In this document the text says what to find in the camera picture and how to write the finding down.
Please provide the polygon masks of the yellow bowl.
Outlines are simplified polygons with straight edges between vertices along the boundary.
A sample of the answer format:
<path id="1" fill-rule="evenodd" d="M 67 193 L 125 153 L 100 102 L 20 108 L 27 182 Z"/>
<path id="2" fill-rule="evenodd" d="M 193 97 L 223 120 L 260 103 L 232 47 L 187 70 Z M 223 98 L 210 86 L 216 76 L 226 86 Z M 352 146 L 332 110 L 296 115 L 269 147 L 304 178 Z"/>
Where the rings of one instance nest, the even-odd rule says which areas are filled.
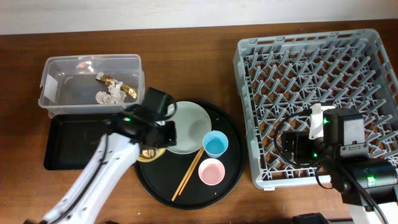
<path id="1" fill-rule="evenodd" d="M 151 159 L 143 158 L 143 157 L 141 156 L 141 153 L 140 153 L 140 155 L 139 155 L 139 157 L 137 158 L 137 160 L 138 160 L 139 162 L 152 162 L 152 161 L 156 160 L 157 158 L 159 158 L 160 156 L 162 156 L 162 155 L 165 153 L 166 148 L 156 148 L 156 149 L 153 149 L 153 150 L 155 150 L 155 156 L 154 156 L 153 158 L 151 158 Z"/>

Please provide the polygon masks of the grey-green ceramic plate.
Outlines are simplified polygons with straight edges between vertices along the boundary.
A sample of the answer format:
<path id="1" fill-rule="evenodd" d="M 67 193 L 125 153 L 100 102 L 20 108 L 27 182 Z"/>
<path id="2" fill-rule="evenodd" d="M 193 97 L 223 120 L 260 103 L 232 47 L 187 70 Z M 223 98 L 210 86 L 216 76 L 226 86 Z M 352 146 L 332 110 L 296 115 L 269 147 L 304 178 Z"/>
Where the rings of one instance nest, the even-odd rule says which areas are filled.
<path id="1" fill-rule="evenodd" d="M 211 131 L 211 119 L 206 110 L 191 101 L 177 102 L 177 111 L 169 119 L 175 122 L 177 143 L 167 149 L 175 154 L 190 154 L 203 146 L 203 138 Z"/>

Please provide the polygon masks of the wooden chopstick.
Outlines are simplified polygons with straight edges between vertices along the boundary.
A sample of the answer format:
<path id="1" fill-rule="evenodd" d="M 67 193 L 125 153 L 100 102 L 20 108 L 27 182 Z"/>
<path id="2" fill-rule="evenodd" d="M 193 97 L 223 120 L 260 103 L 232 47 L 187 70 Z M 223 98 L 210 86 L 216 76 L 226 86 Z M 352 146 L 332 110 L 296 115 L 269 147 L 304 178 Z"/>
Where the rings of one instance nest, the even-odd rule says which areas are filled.
<path id="1" fill-rule="evenodd" d="M 203 153 L 204 153 L 204 147 L 202 147 L 202 148 L 199 150 L 199 152 L 198 152 L 198 154 L 195 156 L 195 158 L 194 158 L 194 160 L 193 160 L 193 162 L 192 162 L 190 168 L 188 169 L 187 174 L 186 174 L 185 177 L 183 178 L 182 186 L 180 187 L 180 190 L 178 191 L 178 195 L 181 195 L 181 194 L 182 194 L 182 192 L 183 192 L 183 190 L 184 190 L 184 188 L 185 188 L 187 182 L 189 181 L 189 178 L 192 176 L 193 171 L 195 170 L 195 168 L 196 168 L 196 166 L 197 166 L 197 164 L 198 164 L 198 161 L 200 160 L 200 158 L 201 158 L 201 156 L 203 155 Z"/>
<path id="2" fill-rule="evenodd" d="M 181 183 L 179 184 L 178 188 L 176 189 L 176 191 L 175 191 L 175 193 L 174 193 L 174 195 L 173 195 L 173 197 L 171 199 L 172 202 L 177 198 L 178 195 L 181 195 L 182 191 L 184 190 L 187 182 L 189 181 L 190 177 L 192 176 L 193 171 L 195 170 L 195 168 L 196 168 L 196 166 L 198 164 L 198 161 L 200 160 L 200 158 L 203 155 L 203 153 L 204 153 L 204 147 L 202 147 L 198 151 L 198 153 L 195 156 L 194 160 L 190 164 L 190 167 L 188 168 L 187 172 L 185 173 Z"/>

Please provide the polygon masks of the light blue cup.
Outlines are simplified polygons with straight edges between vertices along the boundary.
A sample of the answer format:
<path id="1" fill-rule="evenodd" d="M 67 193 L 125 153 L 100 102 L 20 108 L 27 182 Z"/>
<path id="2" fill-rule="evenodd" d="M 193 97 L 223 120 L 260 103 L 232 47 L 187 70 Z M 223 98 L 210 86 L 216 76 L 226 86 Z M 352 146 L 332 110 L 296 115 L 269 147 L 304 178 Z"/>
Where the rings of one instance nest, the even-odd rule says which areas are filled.
<path id="1" fill-rule="evenodd" d="M 203 148 L 211 158 L 220 157 L 226 152 L 228 145 L 228 138 L 221 131 L 210 131 L 203 138 Z"/>

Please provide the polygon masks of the white tissue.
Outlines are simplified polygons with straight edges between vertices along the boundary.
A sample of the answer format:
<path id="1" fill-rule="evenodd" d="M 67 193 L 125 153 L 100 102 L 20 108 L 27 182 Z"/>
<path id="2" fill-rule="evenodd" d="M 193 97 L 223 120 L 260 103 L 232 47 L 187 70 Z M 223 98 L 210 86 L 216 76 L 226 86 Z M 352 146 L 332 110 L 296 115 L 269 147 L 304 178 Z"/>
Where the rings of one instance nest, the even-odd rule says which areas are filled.
<path id="1" fill-rule="evenodd" d="M 127 94 L 121 89 L 122 85 L 122 82 L 111 81 L 111 84 L 108 86 L 108 93 L 105 91 L 97 92 L 95 100 L 101 105 L 124 103 Z"/>

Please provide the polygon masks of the pink cup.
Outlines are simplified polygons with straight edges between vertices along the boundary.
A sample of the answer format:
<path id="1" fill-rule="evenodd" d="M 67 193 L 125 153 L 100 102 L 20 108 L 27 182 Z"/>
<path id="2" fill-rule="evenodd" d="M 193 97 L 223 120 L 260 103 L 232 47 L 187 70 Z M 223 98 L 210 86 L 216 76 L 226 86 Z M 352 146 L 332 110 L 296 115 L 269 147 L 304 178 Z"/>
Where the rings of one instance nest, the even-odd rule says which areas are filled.
<path id="1" fill-rule="evenodd" d="M 225 168 L 221 161 L 205 159 L 198 168 L 198 176 L 206 185 L 218 185 L 225 176 Z"/>

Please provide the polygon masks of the food scraps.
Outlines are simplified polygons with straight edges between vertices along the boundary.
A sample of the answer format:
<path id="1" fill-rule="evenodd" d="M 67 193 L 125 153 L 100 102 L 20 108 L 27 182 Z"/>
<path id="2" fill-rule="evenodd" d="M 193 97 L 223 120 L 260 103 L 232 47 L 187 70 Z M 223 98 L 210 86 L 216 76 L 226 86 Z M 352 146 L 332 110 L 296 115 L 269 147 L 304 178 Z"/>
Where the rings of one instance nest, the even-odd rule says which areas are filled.
<path id="1" fill-rule="evenodd" d="M 141 156 L 146 159 L 151 159 L 155 156 L 155 150 L 153 149 L 145 149 L 141 152 Z"/>

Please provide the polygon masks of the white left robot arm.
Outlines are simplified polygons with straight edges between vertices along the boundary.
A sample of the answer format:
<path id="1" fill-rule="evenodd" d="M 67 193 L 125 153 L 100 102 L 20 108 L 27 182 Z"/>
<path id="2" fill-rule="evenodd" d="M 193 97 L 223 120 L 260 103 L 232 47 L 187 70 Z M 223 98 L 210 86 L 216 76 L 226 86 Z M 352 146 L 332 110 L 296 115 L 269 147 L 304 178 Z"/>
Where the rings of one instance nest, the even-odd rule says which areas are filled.
<path id="1" fill-rule="evenodd" d="M 137 161 L 141 146 L 174 146 L 175 123 L 168 107 L 177 102 L 168 93 L 149 88 L 140 104 L 105 120 L 106 132 L 82 173 L 41 223 L 94 223 L 124 173 Z"/>

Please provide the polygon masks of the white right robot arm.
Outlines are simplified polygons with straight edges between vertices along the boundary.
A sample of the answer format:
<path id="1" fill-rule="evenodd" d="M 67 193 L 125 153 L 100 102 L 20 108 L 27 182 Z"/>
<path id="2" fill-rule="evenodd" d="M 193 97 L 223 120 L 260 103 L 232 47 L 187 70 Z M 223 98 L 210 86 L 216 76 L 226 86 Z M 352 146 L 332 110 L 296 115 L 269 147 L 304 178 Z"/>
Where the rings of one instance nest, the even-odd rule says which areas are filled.
<path id="1" fill-rule="evenodd" d="M 323 169 L 354 223 L 397 223 L 397 169 L 370 157 L 358 110 L 314 104 L 280 121 L 273 142 L 293 167 Z"/>

